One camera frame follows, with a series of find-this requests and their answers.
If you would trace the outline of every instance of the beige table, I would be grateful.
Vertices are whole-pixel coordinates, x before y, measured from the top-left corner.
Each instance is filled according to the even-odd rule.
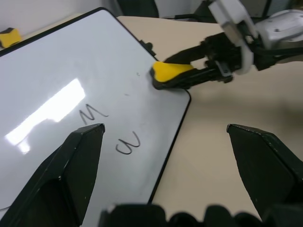
[[[154,45],[161,61],[205,37],[221,32],[217,24],[119,17],[138,38]],[[203,67],[202,62],[195,62]],[[303,63],[276,65],[229,84],[208,82],[190,89],[192,103],[169,157],[154,202],[170,216],[185,210],[201,219],[209,204],[232,213],[257,214],[246,192],[232,151],[229,123],[276,134],[303,159]]]

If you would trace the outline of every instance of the whiteboard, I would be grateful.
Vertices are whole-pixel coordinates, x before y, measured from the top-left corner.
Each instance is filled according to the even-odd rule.
[[[116,18],[99,8],[0,55],[0,209],[72,131],[95,123],[106,132],[83,226],[112,203],[149,201],[190,96],[153,88],[155,59]]]

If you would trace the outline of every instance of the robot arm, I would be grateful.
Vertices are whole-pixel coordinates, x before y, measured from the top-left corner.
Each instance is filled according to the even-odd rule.
[[[303,11],[284,10],[254,24],[239,0],[216,0],[209,6],[223,33],[183,50],[151,69],[156,89],[184,88],[207,81],[228,83],[252,65],[257,70],[303,60]],[[205,69],[190,63],[207,58]]]

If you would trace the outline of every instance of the yellow sponge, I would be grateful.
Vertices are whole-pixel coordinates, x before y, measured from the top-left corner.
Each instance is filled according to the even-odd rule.
[[[194,69],[191,65],[171,64],[157,61],[153,65],[154,78],[158,82],[167,82],[174,79],[180,73]]]
[[[3,48],[8,48],[15,43],[21,41],[21,36],[17,29],[8,28],[3,32],[0,32],[0,46]]]

